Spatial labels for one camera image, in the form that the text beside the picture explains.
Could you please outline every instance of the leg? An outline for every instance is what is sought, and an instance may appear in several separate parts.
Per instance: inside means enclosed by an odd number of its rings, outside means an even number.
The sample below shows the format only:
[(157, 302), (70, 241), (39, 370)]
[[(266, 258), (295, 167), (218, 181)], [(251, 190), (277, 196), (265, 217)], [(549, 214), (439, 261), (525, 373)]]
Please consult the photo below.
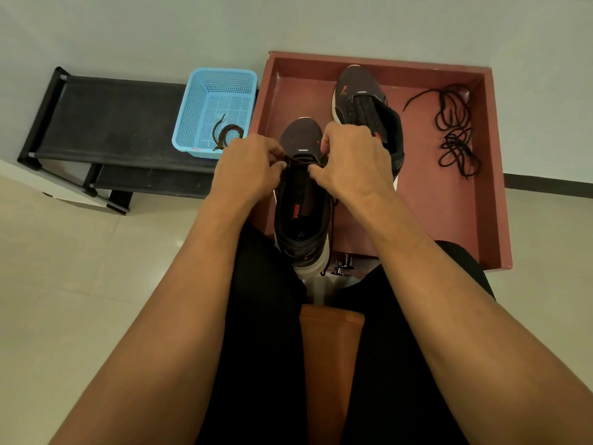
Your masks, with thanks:
[[(478, 262), (463, 247), (437, 244), (493, 296)], [(365, 314), (342, 444), (467, 444), (382, 267), (338, 292), (334, 306)]]
[(304, 444), (305, 371), (299, 314), (305, 286), (270, 240), (241, 232), (218, 372), (198, 445)]

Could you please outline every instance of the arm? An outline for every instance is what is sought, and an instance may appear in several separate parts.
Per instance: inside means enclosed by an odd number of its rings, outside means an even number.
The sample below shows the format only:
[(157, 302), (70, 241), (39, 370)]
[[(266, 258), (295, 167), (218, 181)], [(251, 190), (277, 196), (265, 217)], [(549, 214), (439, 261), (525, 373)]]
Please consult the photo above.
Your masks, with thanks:
[(593, 443), (593, 394), (422, 230), (365, 127), (330, 123), (311, 166), (372, 239), (449, 409), (473, 444)]
[(222, 153), (210, 195), (144, 308), (50, 442), (193, 443), (218, 367), (233, 263), (249, 211), (278, 185), (278, 142)]

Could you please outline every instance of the orange cushion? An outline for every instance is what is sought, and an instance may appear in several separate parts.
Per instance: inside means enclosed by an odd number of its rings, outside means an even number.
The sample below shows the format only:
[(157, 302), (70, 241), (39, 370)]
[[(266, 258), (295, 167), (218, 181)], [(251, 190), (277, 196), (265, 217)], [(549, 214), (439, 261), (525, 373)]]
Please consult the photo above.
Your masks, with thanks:
[(302, 343), (311, 445), (338, 445), (346, 421), (354, 364), (365, 316), (304, 304)]

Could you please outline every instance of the baseboard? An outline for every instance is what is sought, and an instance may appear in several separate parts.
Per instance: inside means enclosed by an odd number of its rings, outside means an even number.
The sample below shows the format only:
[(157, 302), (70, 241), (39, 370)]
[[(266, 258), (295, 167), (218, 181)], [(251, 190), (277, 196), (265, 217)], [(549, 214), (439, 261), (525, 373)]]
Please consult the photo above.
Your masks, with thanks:
[(530, 190), (532, 192), (593, 198), (593, 183), (555, 180), (553, 178), (542, 178), (539, 176), (505, 173), (505, 187), (508, 189)]

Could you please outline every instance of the hand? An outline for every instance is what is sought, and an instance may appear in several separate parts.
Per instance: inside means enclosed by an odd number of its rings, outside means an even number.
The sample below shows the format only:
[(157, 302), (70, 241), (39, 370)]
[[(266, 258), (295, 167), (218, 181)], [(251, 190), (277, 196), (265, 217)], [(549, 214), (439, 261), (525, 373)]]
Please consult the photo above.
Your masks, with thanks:
[(233, 139), (218, 161), (208, 199), (242, 224), (255, 204), (280, 183), (286, 168), (283, 158), (284, 150), (274, 139), (259, 134)]
[(395, 195), (389, 151), (366, 126), (327, 124), (322, 152), (329, 153), (325, 168), (310, 165), (311, 177), (344, 202), (358, 219), (368, 212), (367, 202)]

